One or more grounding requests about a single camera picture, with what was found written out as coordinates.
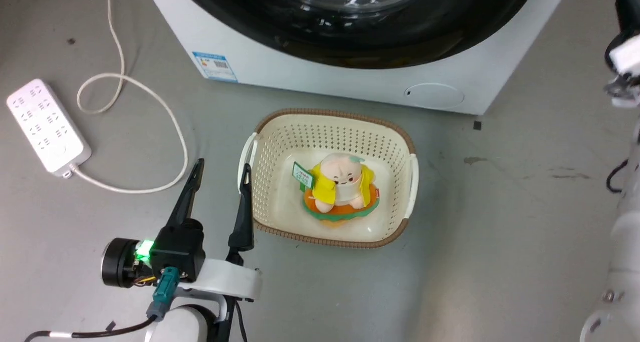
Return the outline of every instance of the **black round door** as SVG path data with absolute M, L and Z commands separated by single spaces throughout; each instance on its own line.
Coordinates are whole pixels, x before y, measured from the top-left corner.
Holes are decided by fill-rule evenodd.
M 450 57 L 502 28 L 526 0 L 194 0 L 266 46 L 348 68 Z

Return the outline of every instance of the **gray floor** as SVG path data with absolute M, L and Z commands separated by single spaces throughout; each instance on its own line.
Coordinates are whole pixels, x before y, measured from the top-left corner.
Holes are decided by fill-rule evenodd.
M 341 250 L 256 235 L 246 259 L 265 283 L 244 306 L 250 340 L 578 340 L 611 252 L 617 197 L 604 179 L 626 157 L 636 117 L 601 92 L 613 0 L 564 0 L 480 132 L 471 116 L 204 80 L 151 0 L 115 1 L 128 73 L 169 102 L 190 157 L 206 158 L 194 216 L 210 257 L 225 255 L 238 157 L 266 114 L 361 112 L 402 125 L 416 143 L 418 204 L 393 244 Z M 127 86 L 105 115 L 75 106 L 82 82 L 118 69 L 106 0 L 0 0 L 0 96 L 43 78 L 93 147 L 87 173 L 125 187 L 163 184 L 182 157 L 155 101 Z M 88 104 L 103 105 L 115 85 L 92 87 Z M 126 196 L 55 178 L 3 108 L 0 135 L 2 339 L 143 320 L 151 291 L 103 286 L 100 255 L 114 237 L 154 237 L 180 187 Z

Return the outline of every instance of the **power outlet socket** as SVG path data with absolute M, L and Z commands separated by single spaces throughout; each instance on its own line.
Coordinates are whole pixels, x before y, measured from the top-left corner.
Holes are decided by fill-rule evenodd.
M 91 157 L 91 148 L 41 79 L 18 89 L 6 104 L 48 172 L 69 178 L 71 164 L 80 165 Z

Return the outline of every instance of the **white basket handle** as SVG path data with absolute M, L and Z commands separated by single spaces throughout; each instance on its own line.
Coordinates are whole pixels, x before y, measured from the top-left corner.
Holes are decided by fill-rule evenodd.
M 242 154 L 240 154 L 240 164 L 238 165 L 238 192 L 240 192 L 240 183 L 242 182 L 242 174 L 245 171 L 245 164 L 249 163 L 251 168 L 254 168 L 254 160 L 256 160 L 256 150 L 258 149 L 258 133 L 251 134 L 249 139 L 246 140 L 244 148 L 242 148 Z
M 411 163 L 411 190 L 409 191 L 409 205 L 406 206 L 406 214 L 404 215 L 405 219 L 409 219 L 414 212 L 416 198 L 418 198 L 418 183 L 420 182 L 418 157 L 415 154 L 409 155 L 409 162 Z

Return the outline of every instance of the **white washing machine body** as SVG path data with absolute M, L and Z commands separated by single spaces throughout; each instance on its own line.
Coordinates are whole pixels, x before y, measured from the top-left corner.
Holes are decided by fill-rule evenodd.
M 205 78 L 480 115 L 560 0 L 527 0 L 500 30 L 451 57 L 377 70 L 330 66 L 279 52 L 222 23 L 193 0 L 154 2 Z

